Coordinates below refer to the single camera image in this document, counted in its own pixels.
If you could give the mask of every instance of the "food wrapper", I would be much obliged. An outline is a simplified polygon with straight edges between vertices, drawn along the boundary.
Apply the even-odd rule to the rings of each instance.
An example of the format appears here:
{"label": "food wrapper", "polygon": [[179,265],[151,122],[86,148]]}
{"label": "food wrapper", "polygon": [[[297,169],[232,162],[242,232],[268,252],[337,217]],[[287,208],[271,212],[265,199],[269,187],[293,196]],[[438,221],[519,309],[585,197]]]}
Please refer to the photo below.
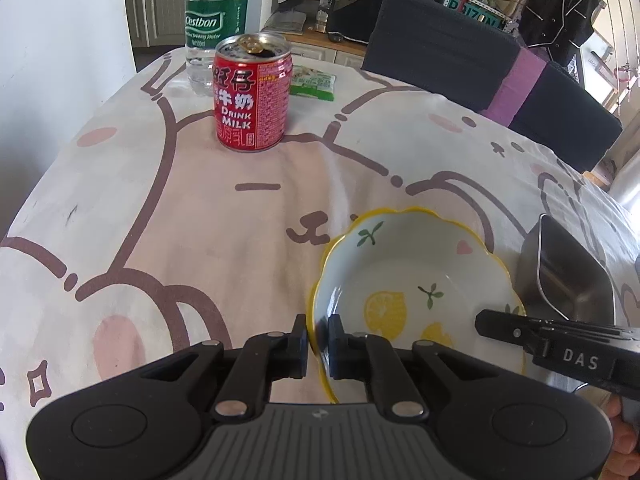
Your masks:
{"label": "food wrapper", "polygon": [[294,66],[289,94],[333,101],[334,82],[335,75],[333,74],[320,72],[306,66]]}

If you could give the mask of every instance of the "green bottle label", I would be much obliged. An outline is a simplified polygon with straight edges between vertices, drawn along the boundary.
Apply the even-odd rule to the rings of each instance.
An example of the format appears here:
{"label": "green bottle label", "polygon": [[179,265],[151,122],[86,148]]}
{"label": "green bottle label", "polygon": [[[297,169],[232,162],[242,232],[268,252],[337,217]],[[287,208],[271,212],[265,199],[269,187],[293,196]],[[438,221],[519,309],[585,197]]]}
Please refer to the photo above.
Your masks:
{"label": "green bottle label", "polygon": [[244,34],[247,0],[187,0],[184,3],[186,45],[215,48],[235,34]]}

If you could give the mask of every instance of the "can lid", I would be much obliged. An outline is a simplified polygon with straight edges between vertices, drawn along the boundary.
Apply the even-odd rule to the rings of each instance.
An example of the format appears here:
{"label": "can lid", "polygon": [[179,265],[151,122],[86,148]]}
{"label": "can lid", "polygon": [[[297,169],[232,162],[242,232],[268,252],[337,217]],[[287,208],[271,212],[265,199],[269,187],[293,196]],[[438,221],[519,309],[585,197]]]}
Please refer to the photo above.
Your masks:
{"label": "can lid", "polygon": [[216,47],[216,53],[220,56],[248,63],[274,61],[285,57],[290,50],[286,38],[273,32],[232,36],[221,41]]}

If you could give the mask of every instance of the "cabinet door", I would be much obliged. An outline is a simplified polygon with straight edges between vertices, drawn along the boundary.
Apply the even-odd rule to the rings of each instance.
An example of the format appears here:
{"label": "cabinet door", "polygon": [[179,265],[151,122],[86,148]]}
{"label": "cabinet door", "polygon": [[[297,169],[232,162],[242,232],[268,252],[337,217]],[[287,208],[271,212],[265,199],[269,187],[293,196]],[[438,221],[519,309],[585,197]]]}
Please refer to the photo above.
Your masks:
{"label": "cabinet door", "polygon": [[355,54],[347,54],[346,52],[338,51],[335,54],[336,65],[350,66],[352,68],[362,68],[362,62],[364,58],[362,56],[356,56]]}
{"label": "cabinet door", "polygon": [[147,46],[144,7],[142,0],[124,0],[127,11],[127,22],[129,23],[129,36],[131,46]]}
{"label": "cabinet door", "polygon": [[149,45],[184,44],[184,0],[145,0]]}
{"label": "cabinet door", "polygon": [[307,57],[309,59],[317,59],[319,61],[335,61],[335,50],[332,48],[324,48],[322,46],[308,45],[304,43],[291,43],[291,53],[298,56]]}

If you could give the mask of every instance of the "pink strap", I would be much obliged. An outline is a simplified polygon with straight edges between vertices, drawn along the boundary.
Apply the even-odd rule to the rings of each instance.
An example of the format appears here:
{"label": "pink strap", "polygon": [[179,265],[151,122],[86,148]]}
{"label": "pink strap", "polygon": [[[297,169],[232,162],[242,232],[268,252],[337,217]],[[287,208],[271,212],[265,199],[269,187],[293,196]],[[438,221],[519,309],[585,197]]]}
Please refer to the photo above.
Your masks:
{"label": "pink strap", "polygon": [[521,47],[516,61],[502,80],[491,104],[480,114],[508,127],[531,93],[545,66],[546,62],[543,59]]}

